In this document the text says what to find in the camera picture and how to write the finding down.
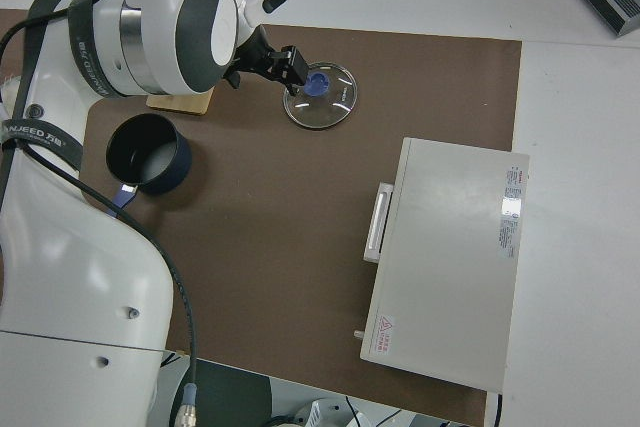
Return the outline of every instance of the cable connector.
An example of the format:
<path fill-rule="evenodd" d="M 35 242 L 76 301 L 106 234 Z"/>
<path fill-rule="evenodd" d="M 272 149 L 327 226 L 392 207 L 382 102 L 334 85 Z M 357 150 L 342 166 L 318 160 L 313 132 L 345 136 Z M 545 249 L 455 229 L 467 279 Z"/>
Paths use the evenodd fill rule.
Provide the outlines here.
<path fill-rule="evenodd" d="M 182 405 L 176 414 L 173 427 L 195 427 L 196 425 L 196 384 L 186 384 L 182 393 Z"/>

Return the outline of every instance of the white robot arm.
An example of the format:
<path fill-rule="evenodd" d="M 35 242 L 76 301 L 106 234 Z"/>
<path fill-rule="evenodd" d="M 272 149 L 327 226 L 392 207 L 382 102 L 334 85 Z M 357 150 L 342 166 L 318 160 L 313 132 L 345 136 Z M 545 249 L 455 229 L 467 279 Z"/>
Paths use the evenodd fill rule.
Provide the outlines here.
<path fill-rule="evenodd" d="M 239 71 L 294 90 L 304 59 L 259 27 L 284 1 L 36 0 L 31 17 L 68 10 L 27 31 L 5 146 L 29 141 L 76 178 L 102 97 L 237 87 Z M 171 316 L 165 259 L 25 152 L 6 150 L 0 169 L 0 425 L 143 427 Z"/>

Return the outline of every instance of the warning label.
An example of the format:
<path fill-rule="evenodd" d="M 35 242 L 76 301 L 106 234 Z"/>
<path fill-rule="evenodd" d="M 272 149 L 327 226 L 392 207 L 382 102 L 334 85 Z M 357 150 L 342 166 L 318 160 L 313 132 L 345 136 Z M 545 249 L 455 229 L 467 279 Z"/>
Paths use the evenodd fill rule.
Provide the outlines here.
<path fill-rule="evenodd" d="M 390 315 L 378 315 L 376 323 L 376 333 L 373 338 L 373 351 L 376 354 L 387 355 L 391 348 L 391 338 L 393 336 L 393 327 L 396 319 Z"/>
<path fill-rule="evenodd" d="M 507 171 L 504 197 L 502 198 L 502 215 L 500 219 L 500 232 L 498 245 L 503 257 L 514 258 L 516 256 L 518 226 L 522 211 L 522 186 L 524 171 L 517 166 Z"/>

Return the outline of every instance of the white tabletop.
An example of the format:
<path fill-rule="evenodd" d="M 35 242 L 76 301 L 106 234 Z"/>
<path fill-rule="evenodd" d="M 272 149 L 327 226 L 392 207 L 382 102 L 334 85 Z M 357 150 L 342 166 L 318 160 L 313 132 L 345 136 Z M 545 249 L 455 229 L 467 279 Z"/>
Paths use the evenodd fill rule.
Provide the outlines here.
<path fill-rule="evenodd" d="M 513 148 L 531 166 L 502 425 L 635 425 L 640 32 L 616 39 L 584 0 L 291 0 L 274 23 L 525 41 Z"/>

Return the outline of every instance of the black cable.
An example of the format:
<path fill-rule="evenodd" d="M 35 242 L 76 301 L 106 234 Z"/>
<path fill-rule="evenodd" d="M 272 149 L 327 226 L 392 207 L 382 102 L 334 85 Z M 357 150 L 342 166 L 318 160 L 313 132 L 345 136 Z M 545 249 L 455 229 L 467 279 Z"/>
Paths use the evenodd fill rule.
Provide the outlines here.
<path fill-rule="evenodd" d="M 13 27 L 11 27 L 2 36 L 2 39 L 0 39 L 0 66 L 2 65 L 2 57 L 4 56 L 4 51 L 6 50 L 7 45 L 9 45 L 9 42 L 11 41 L 14 35 L 16 35 L 18 32 L 20 32 L 24 28 L 45 24 L 47 22 L 51 22 L 52 20 L 66 17 L 68 12 L 69 12 L 68 9 L 56 10 L 55 12 L 51 12 L 50 14 L 45 14 L 45 15 L 40 15 L 38 17 L 31 17 L 29 19 L 24 19 L 18 22 Z M 2 102 L 2 89 L 0 89 L 0 102 Z"/>
<path fill-rule="evenodd" d="M 360 425 L 360 420 L 358 420 L 358 415 L 356 414 L 356 409 L 354 409 L 353 405 L 351 405 L 351 401 L 349 401 L 349 397 L 345 395 L 344 398 L 347 400 L 347 405 L 351 409 L 351 413 L 353 414 L 353 418 L 356 419 L 356 424 L 358 424 L 358 427 L 362 427 Z"/>
<path fill-rule="evenodd" d="M 191 301 L 189 300 L 189 296 L 187 295 L 187 291 L 182 283 L 182 276 L 178 271 L 177 267 L 173 263 L 173 260 L 169 256 L 166 250 L 162 248 L 162 246 L 158 243 L 158 241 L 153 237 L 151 233 L 147 231 L 147 229 L 142 226 L 136 219 L 134 219 L 131 215 L 129 215 L 126 211 L 118 207 L 116 204 L 111 202 L 107 197 L 102 195 L 100 192 L 94 190 L 89 187 L 87 184 L 82 182 L 81 180 L 76 179 L 75 177 L 69 175 L 67 172 L 62 170 L 60 167 L 55 164 L 49 162 L 47 159 L 38 154 L 35 150 L 31 148 L 31 146 L 23 141 L 18 141 L 18 146 L 23 150 L 25 154 L 31 157 L 33 160 L 38 162 L 43 167 L 47 168 L 58 177 L 69 182 L 74 187 L 80 189 L 87 195 L 90 195 L 98 202 L 113 210 L 116 214 L 118 214 L 118 219 L 127 224 L 129 227 L 134 229 L 140 235 L 142 235 L 145 239 L 147 239 L 160 253 L 162 258 L 167 264 L 167 268 L 169 269 L 169 273 L 173 278 L 173 281 L 178 288 L 178 292 L 180 293 L 180 298 L 182 299 L 182 303 L 184 304 L 184 309 L 187 314 L 187 324 L 189 330 L 189 348 L 191 350 L 191 356 L 189 359 L 189 374 L 191 383 L 196 383 L 196 363 L 197 363 L 197 338 L 196 338 L 196 327 L 195 320 L 193 318 L 193 311 L 191 309 Z"/>
<path fill-rule="evenodd" d="M 502 394 L 498 394 L 498 409 L 496 410 L 496 420 L 493 423 L 493 427 L 500 425 L 500 417 L 502 417 Z"/>
<path fill-rule="evenodd" d="M 376 424 L 376 427 L 380 427 L 382 424 L 384 424 L 385 422 L 387 422 L 388 420 L 393 419 L 396 415 L 398 415 L 400 412 L 402 412 L 402 409 L 398 409 L 396 410 L 393 414 L 391 414 L 388 417 L 385 417 L 384 419 L 382 419 L 380 422 L 378 422 Z"/>

